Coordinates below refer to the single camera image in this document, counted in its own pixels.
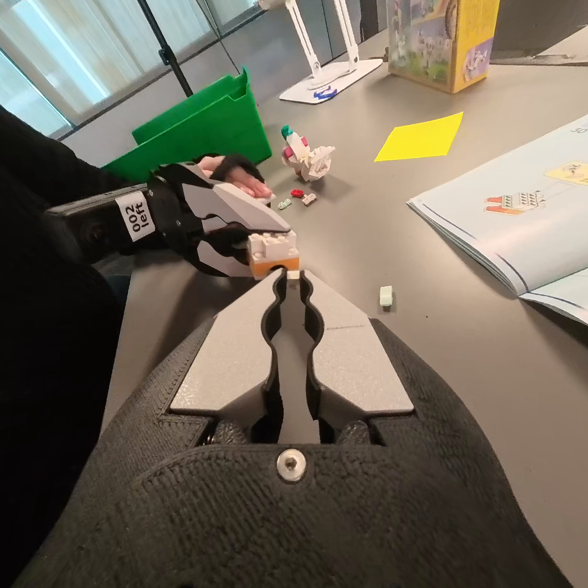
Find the person's black clothing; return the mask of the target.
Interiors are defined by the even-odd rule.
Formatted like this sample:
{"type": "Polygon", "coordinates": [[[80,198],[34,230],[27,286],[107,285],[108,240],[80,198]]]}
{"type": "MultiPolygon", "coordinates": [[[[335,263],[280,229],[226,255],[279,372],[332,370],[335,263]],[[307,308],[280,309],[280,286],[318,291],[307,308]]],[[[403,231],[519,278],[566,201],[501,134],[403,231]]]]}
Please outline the person's black clothing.
{"type": "Polygon", "coordinates": [[[48,246],[1,258],[1,587],[61,515],[97,441],[123,307],[48,246]]]}

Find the white lego animal figure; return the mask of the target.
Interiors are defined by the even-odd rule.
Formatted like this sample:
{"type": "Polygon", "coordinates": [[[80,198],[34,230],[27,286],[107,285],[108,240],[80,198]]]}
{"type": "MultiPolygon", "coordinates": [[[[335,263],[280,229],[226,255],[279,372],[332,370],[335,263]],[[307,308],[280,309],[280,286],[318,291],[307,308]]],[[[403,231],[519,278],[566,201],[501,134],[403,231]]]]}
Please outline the white lego animal figure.
{"type": "Polygon", "coordinates": [[[292,169],[305,183],[322,179],[329,171],[334,146],[320,146],[311,149],[305,136],[298,135],[289,125],[281,129],[285,142],[281,158],[282,163],[292,169]]]}

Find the yellow lego box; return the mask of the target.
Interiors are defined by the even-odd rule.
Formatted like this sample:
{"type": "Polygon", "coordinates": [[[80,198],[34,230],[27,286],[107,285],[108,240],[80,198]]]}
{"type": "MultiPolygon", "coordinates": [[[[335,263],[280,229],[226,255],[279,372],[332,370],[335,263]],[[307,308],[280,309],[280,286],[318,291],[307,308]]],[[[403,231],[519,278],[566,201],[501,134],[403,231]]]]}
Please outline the yellow lego box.
{"type": "Polygon", "coordinates": [[[455,94],[488,75],[499,1],[387,1],[390,74],[455,94]]]}

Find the person's left forearm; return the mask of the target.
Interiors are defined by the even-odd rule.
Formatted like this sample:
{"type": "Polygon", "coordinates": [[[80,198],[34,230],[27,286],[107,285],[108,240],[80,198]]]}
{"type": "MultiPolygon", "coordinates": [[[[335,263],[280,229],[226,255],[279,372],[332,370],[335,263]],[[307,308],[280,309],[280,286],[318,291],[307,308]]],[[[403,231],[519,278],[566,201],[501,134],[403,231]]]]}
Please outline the person's left forearm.
{"type": "Polygon", "coordinates": [[[129,188],[1,107],[1,215],[55,207],[129,188]]]}

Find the dark grey panel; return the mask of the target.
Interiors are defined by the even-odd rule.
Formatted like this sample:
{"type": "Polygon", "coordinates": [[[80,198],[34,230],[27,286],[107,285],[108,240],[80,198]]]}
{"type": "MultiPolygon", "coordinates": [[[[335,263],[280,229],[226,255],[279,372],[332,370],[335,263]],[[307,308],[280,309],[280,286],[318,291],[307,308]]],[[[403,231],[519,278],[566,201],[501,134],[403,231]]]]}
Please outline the dark grey panel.
{"type": "Polygon", "coordinates": [[[587,1],[500,1],[491,63],[587,59],[587,1]]]}

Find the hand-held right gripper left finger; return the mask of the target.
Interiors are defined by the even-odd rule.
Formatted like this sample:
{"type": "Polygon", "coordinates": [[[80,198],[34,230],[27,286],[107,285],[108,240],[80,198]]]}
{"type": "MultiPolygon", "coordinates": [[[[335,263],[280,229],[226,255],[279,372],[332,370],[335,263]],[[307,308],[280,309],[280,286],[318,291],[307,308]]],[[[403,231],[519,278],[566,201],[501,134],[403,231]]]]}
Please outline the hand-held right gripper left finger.
{"type": "Polygon", "coordinates": [[[276,443],[283,423],[277,353],[287,271],[275,269],[220,311],[187,370],[170,411],[232,421],[254,442],[276,443]]]}

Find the person's left hand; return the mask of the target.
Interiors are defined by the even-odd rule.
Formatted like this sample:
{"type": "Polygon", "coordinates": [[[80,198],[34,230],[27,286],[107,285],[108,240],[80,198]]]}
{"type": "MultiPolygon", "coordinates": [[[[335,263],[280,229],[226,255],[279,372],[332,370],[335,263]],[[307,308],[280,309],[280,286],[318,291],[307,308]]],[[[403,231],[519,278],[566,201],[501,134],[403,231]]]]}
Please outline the person's left hand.
{"type": "Polygon", "coordinates": [[[272,190],[251,162],[239,155],[207,155],[197,161],[201,171],[208,177],[231,183],[247,195],[265,199],[272,190]]]}

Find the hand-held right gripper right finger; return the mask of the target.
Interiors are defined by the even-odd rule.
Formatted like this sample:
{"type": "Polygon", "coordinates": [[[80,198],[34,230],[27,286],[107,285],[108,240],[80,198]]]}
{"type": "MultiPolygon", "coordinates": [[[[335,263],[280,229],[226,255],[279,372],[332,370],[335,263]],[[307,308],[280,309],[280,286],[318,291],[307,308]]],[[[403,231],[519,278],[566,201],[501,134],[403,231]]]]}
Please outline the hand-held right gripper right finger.
{"type": "Polygon", "coordinates": [[[406,416],[415,408],[370,317],[312,272],[300,273],[307,357],[306,401],[320,443],[352,422],[406,416]]]}

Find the white desk stand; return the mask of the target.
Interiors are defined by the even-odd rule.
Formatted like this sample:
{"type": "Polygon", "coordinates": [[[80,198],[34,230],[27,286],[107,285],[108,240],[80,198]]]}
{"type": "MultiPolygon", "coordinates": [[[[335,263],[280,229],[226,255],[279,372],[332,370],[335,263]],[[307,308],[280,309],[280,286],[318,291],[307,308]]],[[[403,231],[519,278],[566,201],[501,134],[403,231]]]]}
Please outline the white desk stand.
{"type": "Polygon", "coordinates": [[[264,11],[283,6],[287,9],[311,69],[310,76],[285,90],[280,95],[280,100],[309,105],[324,103],[356,84],[384,63],[382,57],[365,60],[359,58],[359,48],[346,1],[334,1],[334,9],[347,50],[348,62],[331,62],[325,66],[320,64],[313,49],[296,1],[258,1],[257,3],[264,11]]]}

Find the yellow paper sheet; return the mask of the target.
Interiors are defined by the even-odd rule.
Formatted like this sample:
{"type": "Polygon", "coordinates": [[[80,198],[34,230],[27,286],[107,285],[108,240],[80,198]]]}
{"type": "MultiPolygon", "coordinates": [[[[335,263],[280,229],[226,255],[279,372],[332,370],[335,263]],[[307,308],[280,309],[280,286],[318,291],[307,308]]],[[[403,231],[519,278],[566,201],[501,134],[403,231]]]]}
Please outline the yellow paper sheet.
{"type": "Polygon", "coordinates": [[[446,156],[459,131],[463,112],[397,126],[387,137],[374,162],[446,156]]]}

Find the green plastic bin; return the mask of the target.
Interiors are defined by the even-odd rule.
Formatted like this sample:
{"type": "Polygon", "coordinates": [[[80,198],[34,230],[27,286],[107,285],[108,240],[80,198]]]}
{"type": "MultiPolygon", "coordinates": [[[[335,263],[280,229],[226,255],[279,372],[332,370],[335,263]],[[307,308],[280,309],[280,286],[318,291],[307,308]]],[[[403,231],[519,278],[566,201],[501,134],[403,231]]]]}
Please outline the green plastic bin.
{"type": "Polygon", "coordinates": [[[225,75],[132,131],[136,146],[102,169],[144,183],[161,165],[210,153],[259,164],[272,156],[246,67],[225,75]]]}

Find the white and orange lego build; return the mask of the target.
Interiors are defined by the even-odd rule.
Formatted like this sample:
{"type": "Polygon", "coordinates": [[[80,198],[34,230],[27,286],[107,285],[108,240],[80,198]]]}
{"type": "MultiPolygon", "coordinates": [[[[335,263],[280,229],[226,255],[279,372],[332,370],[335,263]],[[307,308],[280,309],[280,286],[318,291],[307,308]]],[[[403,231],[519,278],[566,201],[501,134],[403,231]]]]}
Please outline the white and orange lego build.
{"type": "Polygon", "coordinates": [[[247,238],[247,260],[256,281],[267,277],[276,268],[300,270],[297,235],[287,233],[253,233],[247,238]]]}

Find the black tripod pole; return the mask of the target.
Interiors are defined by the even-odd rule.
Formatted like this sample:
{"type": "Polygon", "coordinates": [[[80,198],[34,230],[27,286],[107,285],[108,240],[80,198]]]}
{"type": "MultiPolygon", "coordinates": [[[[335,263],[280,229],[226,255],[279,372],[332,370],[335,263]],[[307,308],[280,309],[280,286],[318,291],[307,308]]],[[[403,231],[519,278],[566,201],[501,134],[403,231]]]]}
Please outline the black tripod pole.
{"type": "Polygon", "coordinates": [[[153,34],[155,35],[155,38],[159,44],[159,57],[160,60],[162,61],[162,63],[169,67],[172,71],[173,74],[176,78],[176,80],[178,81],[178,83],[180,84],[180,87],[182,89],[182,91],[184,92],[185,96],[187,98],[191,97],[194,93],[186,79],[186,77],[184,76],[183,71],[181,70],[180,64],[176,58],[175,53],[173,52],[171,46],[168,44],[164,33],[162,32],[158,22],[155,19],[154,14],[151,11],[151,8],[149,7],[147,1],[136,1],[137,4],[139,5],[144,18],[146,19],[149,27],[151,28],[151,31],[153,32],[153,34]]]}

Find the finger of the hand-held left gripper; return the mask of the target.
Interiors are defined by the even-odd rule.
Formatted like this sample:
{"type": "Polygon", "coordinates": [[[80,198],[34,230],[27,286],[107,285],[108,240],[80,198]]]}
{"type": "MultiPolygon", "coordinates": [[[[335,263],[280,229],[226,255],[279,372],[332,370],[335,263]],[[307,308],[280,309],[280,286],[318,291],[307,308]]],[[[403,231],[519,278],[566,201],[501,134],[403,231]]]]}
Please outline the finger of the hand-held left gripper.
{"type": "Polygon", "coordinates": [[[242,225],[225,225],[204,233],[197,246],[199,262],[211,275],[252,279],[247,239],[249,231],[242,225]]]}
{"type": "Polygon", "coordinates": [[[247,195],[231,183],[212,180],[199,168],[182,168],[181,185],[190,211],[198,219],[218,217],[225,224],[241,224],[254,233],[287,233],[283,217],[262,199],[247,195]]]}

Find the lego instruction booklet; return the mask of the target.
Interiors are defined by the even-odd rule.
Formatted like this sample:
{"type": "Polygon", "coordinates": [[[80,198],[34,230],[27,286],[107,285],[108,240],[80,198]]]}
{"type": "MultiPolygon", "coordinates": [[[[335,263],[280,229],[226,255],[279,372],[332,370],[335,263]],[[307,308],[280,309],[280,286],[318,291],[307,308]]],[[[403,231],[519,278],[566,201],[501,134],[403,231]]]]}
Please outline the lego instruction booklet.
{"type": "Polygon", "coordinates": [[[587,325],[587,115],[407,205],[519,299],[587,325]]]}

